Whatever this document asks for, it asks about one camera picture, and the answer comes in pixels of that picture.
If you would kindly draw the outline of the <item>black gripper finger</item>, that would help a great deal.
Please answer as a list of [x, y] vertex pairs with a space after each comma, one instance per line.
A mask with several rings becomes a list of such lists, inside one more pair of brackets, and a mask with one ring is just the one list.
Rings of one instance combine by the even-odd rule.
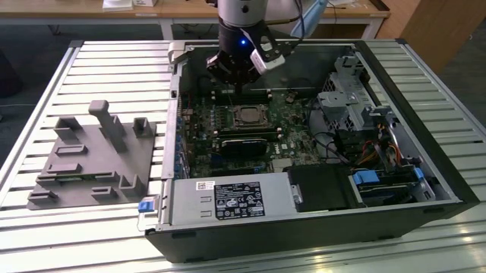
[[258, 72], [258, 69], [252, 65], [251, 67], [247, 67], [244, 71], [239, 74], [239, 94], [243, 94], [243, 91], [248, 84], [252, 84], [256, 82], [256, 80], [260, 78], [260, 73]]
[[224, 72], [224, 83], [234, 87], [234, 92], [236, 95], [240, 94], [240, 79], [239, 79], [239, 72], [235, 70], [232, 64], [223, 64], [222, 70]]

